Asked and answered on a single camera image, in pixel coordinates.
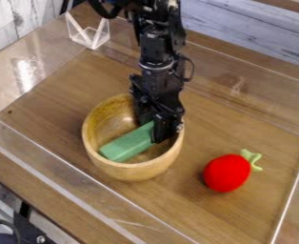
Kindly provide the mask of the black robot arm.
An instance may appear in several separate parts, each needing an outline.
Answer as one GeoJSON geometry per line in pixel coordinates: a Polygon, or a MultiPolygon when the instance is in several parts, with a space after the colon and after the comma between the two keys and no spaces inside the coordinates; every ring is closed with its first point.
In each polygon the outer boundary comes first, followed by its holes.
{"type": "Polygon", "coordinates": [[[182,129],[184,108],[178,94],[193,78],[185,72],[190,59],[180,52],[186,37],[180,0],[88,2],[102,18],[124,15],[133,25],[141,50],[141,72],[129,76],[134,112],[140,124],[153,124],[150,140],[160,143],[182,129]]]}

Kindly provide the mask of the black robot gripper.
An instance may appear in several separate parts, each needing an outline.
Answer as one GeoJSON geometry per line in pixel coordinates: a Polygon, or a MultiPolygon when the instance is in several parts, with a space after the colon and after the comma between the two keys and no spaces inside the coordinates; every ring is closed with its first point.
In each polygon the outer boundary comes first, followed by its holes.
{"type": "Polygon", "coordinates": [[[153,120],[152,142],[161,143],[182,130],[184,108],[178,94],[185,68],[182,65],[141,68],[140,74],[129,76],[134,112],[140,125],[153,120]]]}

